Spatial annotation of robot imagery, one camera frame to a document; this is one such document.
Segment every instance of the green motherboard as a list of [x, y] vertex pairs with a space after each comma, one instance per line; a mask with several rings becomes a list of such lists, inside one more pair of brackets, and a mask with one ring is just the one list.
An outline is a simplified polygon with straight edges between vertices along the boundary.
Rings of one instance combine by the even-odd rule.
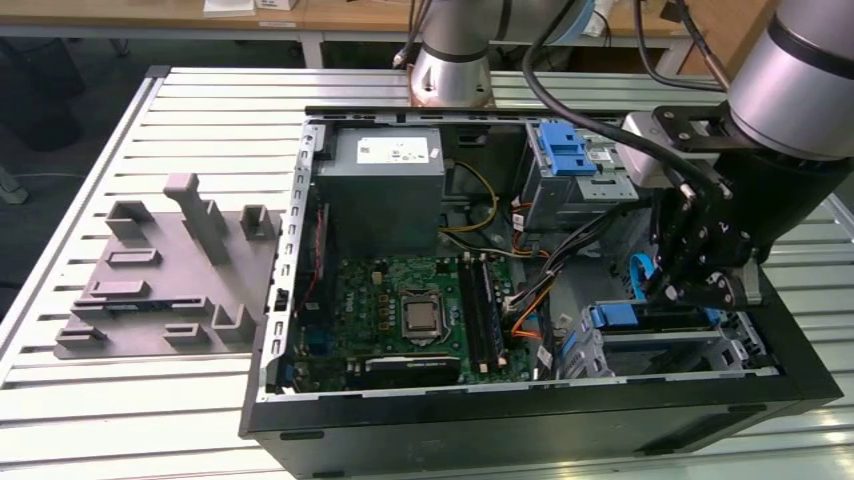
[[[322, 352], [306, 349], [300, 358], [304, 375], [302, 390], [347, 390], [346, 374], [352, 373], [352, 359], [378, 356], [446, 356], [460, 360], [460, 384], [526, 381], [530, 379], [528, 353], [524, 344], [506, 345], [507, 364], [500, 368], [478, 368], [470, 361], [463, 294], [455, 257], [384, 258], [343, 260], [335, 282], [334, 325], [311, 329], [303, 335], [310, 345], [327, 343]], [[503, 258], [487, 263], [494, 299], [500, 302], [512, 293], [508, 264]], [[404, 309], [435, 305], [442, 326], [431, 338], [412, 327]], [[424, 311], [410, 308], [408, 312]]]

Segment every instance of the slotted aluminum table surface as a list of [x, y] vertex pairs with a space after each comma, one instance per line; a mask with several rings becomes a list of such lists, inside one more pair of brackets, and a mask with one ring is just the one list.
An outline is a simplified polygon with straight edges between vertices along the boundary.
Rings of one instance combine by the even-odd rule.
[[[719, 101], [645, 77], [543, 79], [577, 108]], [[499, 107], [539, 106], [518, 74], [494, 74], [494, 84]], [[0, 325], [1, 478], [290, 477], [258, 444], [238, 438], [248, 354], [63, 361], [52, 348], [107, 242], [114, 202], [176, 211], [159, 194], [166, 176], [195, 172], [202, 196], [223, 211], [259, 203], [283, 209], [307, 105], [407, 105], [406, 79], [384, 71], [175, 68], [144, 80]], [[781, 239], [766, 265], [846, 398], [690, 456], [404, 478], [854, 476], [853, 231], [831, 198]]]

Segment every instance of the wooden desk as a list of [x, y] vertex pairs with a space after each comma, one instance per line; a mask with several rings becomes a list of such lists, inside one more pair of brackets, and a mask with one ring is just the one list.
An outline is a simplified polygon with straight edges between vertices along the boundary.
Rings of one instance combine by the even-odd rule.
[[[645, 14], [643, 30], [650, 37], [686, 37], [679, 23], [658, 16], [665, 0], [651, 0]], [[406, 32], [408, 27], [408, 0], [307, 0], [303, 28], [308, 30]], [[615, 37], [634, 37], [631, 2], [614, 7], [609, 15], [611, 33]]]
[[[658, 68], [679, 72], [691, 50], [681, 24], [659, 18], [665, 0], [650, 0], [645, 30], [651, 48], [665, 48]], [[723, 45], [725, 64], [741, 64], [743, 35], [727, 30], [738, 12], [739, 30], [757, 23], [758, 4], [774, 0], [697, 0], [701, 27], [713, 26], [710, 43]], [[402, 42], [407, 30], [408, 0], [300, 0], [292, 11], [259, 10], [251, 17], [204, 18], [204, 0], [0, 0], [0, 35], [79, 38], [156, 38], [198, 40], [296, 40], [303, 43], [306, 65], [323, 68], [324, 41]], [[615, 47], [635, 47], [631, 1], [610, 14]], [[599, 46], [601, 38], [582, 37], [574, 45]], [[698, 73], [694, 68], [689, 73]]]
[[3, 0], [0, 23], [7, 25], [260, 29], [262, 22], [299, 28], [308, 2], [296, 9], [258, 10], [251, 17], [204, 18], [204, 0]]
[[[408, 29], [408, 0], [306, 0], [302, 28], [315, 32], [311, 42], [386, 41], [403, 42]], [[663, 75], [675, 75], [691, 50], [691, 40], [682, 24], [659, 17], [666, 0], [650, 0], [645, 14], [647, 46], [666, 50], [658, 63]], [[613, 46], [637, 48], [631, 2], [617, 5], [609, 16]], [[602, 46], [601, 37], [582, 36], [573, 45]]]

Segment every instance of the chip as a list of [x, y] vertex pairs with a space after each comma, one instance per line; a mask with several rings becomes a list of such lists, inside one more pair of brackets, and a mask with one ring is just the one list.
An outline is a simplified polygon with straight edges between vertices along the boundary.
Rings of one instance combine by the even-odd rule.
[[400, 303], [403, 338], [408, 338], [416, 345], [427, 345], [442, 336], [442, 295], [438, 292], [428, 295], [404, 295]]

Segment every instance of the ram slot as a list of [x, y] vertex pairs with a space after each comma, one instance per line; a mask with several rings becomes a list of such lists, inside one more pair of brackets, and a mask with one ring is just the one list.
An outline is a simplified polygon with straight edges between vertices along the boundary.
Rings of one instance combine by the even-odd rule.
[[495, 289], [492, 288], [492, 277], [490, 275], [490, 265], [482, 258], [478, 260], [476, 282], [482, 292], [480, 305], [484, 339], [487, 342], [487, 354], [490, 367], [503, 367], [507, 365], [504, 358], [504, 341], [502, 339], [502, 317], [498, 302], [495, 301]]
[[487, 373], [490, 368], [507, 365], [507, 359], [502, 340], [500, 311], [495, 302], [486, 261], [483, 259], [460, 261], [459, 279], [472, 368], [480, 373]]
[[468, 360], [471, 369], [480, 373], [488, 372], [488, 355], [486, 346], [486, 332], [479, 303], [479, 288], [476, 283], [478, 267], [470, 258], [460, 257], [458, 262], [459, 291], [463, 300], [463, 321], [466, 322], [466, 339], [468, 341]]

